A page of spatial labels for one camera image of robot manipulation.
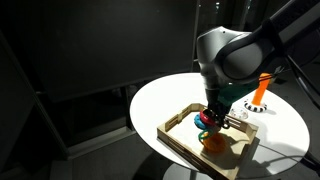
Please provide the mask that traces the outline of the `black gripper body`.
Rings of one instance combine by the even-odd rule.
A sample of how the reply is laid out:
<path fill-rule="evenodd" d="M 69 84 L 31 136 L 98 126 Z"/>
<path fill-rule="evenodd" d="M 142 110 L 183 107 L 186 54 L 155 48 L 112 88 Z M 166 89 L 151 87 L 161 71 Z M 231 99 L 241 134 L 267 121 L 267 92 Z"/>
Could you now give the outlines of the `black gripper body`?
<path fill-rule="evenodd" d="M 229 121 L 226 119 L 226 115 L 229 113 L 231 107 L 225 106 L 220 102 L 213 102 L 208 104 L 208 109 L 212 112 L 212 118 L 214 122 L 224 129 L 229 129 Z"/>

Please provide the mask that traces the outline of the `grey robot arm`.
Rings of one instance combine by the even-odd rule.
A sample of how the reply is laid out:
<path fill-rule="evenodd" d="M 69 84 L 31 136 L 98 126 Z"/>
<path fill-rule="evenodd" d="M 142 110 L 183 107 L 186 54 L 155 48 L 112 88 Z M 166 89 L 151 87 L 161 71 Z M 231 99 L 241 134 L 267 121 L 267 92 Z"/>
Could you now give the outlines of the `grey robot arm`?
<path fill-rule="evenodd" d="M 231 105 L 254 90 L 263 79 L 276 76 L 283 61 L 310 95 L 316 87 L 301 70 L 307 62 L 293 60 L 288 49 L 319 28 L 320 0 L 290 0 L 253 32 L 222 26 L 201 34 L 197 55 L 204 79 L 210 123 L 227 129 Z"/>

